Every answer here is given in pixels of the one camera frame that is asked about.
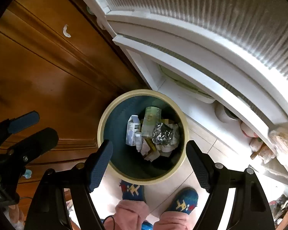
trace small white bottle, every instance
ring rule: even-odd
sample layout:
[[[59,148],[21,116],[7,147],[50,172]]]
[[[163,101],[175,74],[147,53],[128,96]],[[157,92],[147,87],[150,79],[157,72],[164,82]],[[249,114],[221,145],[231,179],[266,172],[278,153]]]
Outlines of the small white bottle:
[[[141,132],[136,132],[134,134],[134,141],[135,141],[135,146],[137,147],[137,151],[140,152],[142,149],[142,133]]]

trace beige rim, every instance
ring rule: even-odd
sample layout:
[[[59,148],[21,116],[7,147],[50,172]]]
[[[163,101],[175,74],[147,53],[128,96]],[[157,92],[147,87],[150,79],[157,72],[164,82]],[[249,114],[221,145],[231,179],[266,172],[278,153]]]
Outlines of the beige rim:
[[[100,119],[99,125],[98,125],[97,141],[98,141],[98,147],[99,147],[103,142],[103,129],[105,127],[105,123],[108,119],[108,116],[110,115],[112,110],[118,104],[120,104],[122,101],[124,101],[128,98],[135,97],[135,96],[144,96],[144,95],[156,97],[156,98],[159,98],[159,99],[165,101],[174,109],[174,111],[179,116],[181,123],[182,123],[182,126],[183,126],[184,135],[185,135],[185,139],[184,139],[184,143],[183,143],[183,151],[181,153],[180,159],[178,160],[176,165],[168,173],[166,173],[162,176],[156,177],[153,180],[152,179],[149,179],[149,180],[148,179],[135,179],[135,178],[129,177],[129,176],[123,174],[122,172],[120,172],[111,162],[109,162],[108,169],[111,172],[113,172],[115,176],[123,179],[124,181],[134,183],[134,184],[139,184],[139,185],[151,185],[151,184],[156,184],[156,183],[159,183],[161,181],[164,181],[167,178],[169,178],[170,176],[172,176],[178,170],[178,168],[181,166],[181,164],[183,163],[183,161],[186,158],[185,146],[186,146],[188,139],[189,139],[188,123],[187,123],[187,120],[186,120],[184,113],[182,112],[182,110],[178,107],[178,105],[173,100],[171,100],[169,97],[167,97],[164,94],[161,94],[159,92],[152,91],[152,90],[145,90],[145,89],[130,91],[130,92],[127,92],[127,93],[119,96],[118,98],[113,100],[113,102],[111,104],[109,104],[109,106],[104,111],[103,115],[101,116],[101,119]]]

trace crumpled aluminum foil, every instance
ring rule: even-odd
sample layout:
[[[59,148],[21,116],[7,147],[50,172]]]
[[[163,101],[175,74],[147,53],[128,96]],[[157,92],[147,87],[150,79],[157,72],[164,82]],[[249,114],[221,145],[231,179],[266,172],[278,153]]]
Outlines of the crumpled aluminum foil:
[[[151,138],[155,145],[167,145],[173,139],[173,129],[164,123],[158,122],[151,134]]]

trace white carton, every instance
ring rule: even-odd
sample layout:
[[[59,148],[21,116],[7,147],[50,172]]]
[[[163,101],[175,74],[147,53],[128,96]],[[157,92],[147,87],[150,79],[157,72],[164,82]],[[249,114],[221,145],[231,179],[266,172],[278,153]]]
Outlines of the white carton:
[[[127,124],[126,144],[135,146],[134,134],[140,131],[140,120],[137,115],[131,115]]]

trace leg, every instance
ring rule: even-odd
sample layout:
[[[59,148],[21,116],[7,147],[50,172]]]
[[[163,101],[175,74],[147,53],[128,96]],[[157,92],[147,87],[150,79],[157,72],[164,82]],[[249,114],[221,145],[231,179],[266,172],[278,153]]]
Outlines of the leg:
[[[193,188],[181,190],[154,224],[154,230],[191,230],[189,214],[197,206],[197,200],[198,194]]]
[[[149,208],[145,203],[144,186],[122,181],[121,189],[123,200],[115,207],[115,230],[141,230],[141,225],[149,215]],[[113,229],[113,219],[108,218],[104,227],[106,230]]]

